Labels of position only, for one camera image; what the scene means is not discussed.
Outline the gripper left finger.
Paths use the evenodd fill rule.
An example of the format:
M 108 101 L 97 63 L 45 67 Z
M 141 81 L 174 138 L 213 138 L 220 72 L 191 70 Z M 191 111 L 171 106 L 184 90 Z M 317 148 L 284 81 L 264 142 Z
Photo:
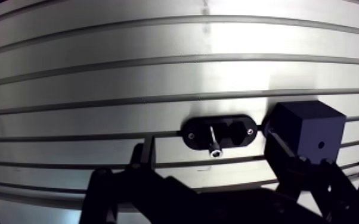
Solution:
M 92 172 L 80 223 L 117 223 L 120 203 L 132 204 L 151 223 L 202 223 L 198 194 L 173 177 L 155 172 L 155 137 L 137 144 L 124 171 Z

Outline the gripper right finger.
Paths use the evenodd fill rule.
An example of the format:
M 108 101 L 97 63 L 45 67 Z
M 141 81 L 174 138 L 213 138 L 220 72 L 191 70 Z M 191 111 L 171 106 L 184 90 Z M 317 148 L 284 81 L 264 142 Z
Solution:
M 277 176 L 276 191 L 292 201 L 310 192 L 322 223 L 359 223 L 359 192 L 336 163 L 343 128 L 265 126 L 264 157 Z

